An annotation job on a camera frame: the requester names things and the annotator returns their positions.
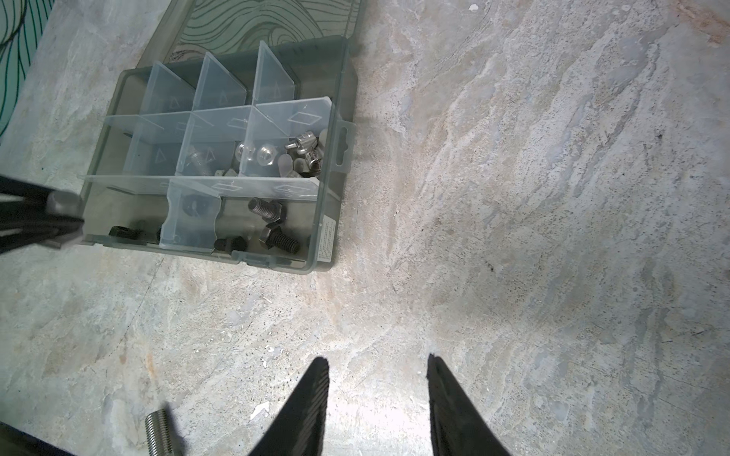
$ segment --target box label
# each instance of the box label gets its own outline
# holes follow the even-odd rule
[[[332,246],[334,245],[334,232],[337,230],[337,222],[322,216],[322,227],[320,228],[320,246],[317,252],[317,261],[332,262]]]

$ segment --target green patterned mat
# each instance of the green patterned mat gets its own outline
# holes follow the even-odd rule
[[[197,0],[170,61],[352,36],[361,0]]]
[[[26,80],[55,0],[0,0],[0,140]]]

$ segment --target bolt head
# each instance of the bolt head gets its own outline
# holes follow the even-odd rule
[[[263,248],[270,249],[274,246],[269,242],[269,238],[271,237],[272,233],[275,233],[277,231],[281,231],[281,227],[276,223],[270,223],[266,225],[263,230],[261,230],[261,235],[258,237],[258,240]]]

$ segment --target threaded bolt shank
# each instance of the threaded bolt shank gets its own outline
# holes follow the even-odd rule
[[[299,241],[285,235],[280,229],[272,231],[269,242],[292,255],[295,255],[300,248]]]
[[[174,454],[169,421],[164,410],[154,411],[147,415],[145,431],[150,456],[172,456]]]
[[[277,207],[273,203],[264,201],[261,198],[252,198],[248,201],[248,209],[263,218],[274,218],[277,214]]]

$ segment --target hex bolt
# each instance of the hex bolt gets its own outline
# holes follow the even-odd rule
[[[251,198],[251,201],[248,201],[248,209],[260,215],[266,223],[284,223],[286,220],[286,206],[279,201],[269,203],[261,198]]]
[[[262,230],[258,240],[266,249],[279,247],[281,250],[295,255],[300,248],[299,241],[285,235],[276,223],[270,223]]]

